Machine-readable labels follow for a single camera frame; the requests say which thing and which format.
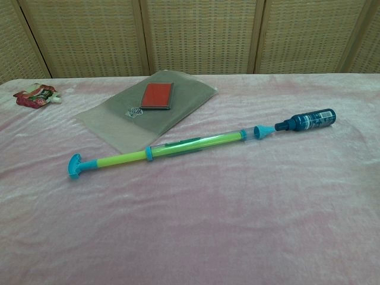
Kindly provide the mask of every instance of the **blue cap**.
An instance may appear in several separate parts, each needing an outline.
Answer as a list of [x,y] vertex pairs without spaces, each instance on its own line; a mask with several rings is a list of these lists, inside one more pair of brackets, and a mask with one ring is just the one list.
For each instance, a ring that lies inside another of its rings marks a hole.
[[254,134],[258,140],[265,138],[267,135],[269,135],[275,131],[276,131],[276,129],[273,126],[258,125],[254,128]]

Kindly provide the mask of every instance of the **blue bottle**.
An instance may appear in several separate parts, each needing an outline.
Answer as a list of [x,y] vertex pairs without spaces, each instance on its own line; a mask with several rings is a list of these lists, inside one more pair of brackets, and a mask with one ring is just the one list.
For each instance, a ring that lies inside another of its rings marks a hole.
[[329,126],[335,122],[337,115],[332,109],[324,109],[310,113],[294,115],[289,120],[274,125],[276,131],[303,131]]

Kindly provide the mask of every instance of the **bottle label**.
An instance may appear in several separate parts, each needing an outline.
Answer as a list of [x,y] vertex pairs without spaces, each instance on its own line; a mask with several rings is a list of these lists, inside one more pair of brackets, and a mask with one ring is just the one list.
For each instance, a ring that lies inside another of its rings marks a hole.
[[335,116],[331,113],[331,111],[305,114],[303,116],[299,116],[298,118],[301,129],[314,129],[322,126],[328,126],[335,120]]

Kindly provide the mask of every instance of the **red card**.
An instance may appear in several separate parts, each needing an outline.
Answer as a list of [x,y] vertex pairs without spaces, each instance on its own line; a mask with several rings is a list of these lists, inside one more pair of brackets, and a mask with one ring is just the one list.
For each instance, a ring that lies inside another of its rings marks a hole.
[[173,83],[149,83],[141,101],[141,109],[170,109]]

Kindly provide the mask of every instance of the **woven wall panel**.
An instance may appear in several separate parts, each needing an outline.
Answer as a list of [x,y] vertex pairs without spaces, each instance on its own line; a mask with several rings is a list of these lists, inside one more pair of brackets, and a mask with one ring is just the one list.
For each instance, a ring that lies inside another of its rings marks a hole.
[[20,2],[53,77],[148,73],[142,60],[146,54],[139,52],[132,1]]
[[0,84],[17,78],[48,77],[12,0],[0,1]]
[[335,72],[364,3],[268,0],[255,72]]
[[151,71],[246,73],[256,1],[142,0]]
[[380,8],[364,34],[350,72],[380,72]]

